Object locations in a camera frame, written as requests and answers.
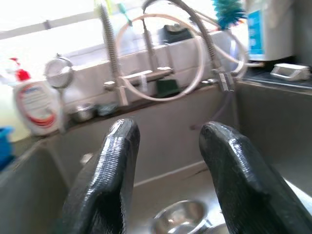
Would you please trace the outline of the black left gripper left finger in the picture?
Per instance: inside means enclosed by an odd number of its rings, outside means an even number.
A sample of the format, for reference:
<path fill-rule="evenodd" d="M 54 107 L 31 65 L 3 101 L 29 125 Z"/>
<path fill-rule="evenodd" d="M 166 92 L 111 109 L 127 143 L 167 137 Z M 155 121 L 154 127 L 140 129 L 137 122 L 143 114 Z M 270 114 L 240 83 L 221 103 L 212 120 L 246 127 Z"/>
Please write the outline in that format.
<path fill-rule="evenodd" d="M 117 120 L 99 153 L 79 172 L 62 210 L 64 234 L 125 234 L 132 200 L 140 131 Z"/>

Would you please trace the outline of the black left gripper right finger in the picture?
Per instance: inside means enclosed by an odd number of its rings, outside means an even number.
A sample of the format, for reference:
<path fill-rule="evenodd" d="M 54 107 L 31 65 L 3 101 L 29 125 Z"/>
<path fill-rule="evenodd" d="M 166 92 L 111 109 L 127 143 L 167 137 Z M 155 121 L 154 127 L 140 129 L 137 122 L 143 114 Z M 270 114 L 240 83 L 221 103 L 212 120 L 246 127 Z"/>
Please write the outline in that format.
<path fill-rule="evenodd" d="M 200 130 L 199 148 L 230 233 L 311 233 L 309 211 L 246 136 L 211 121 Z"/>

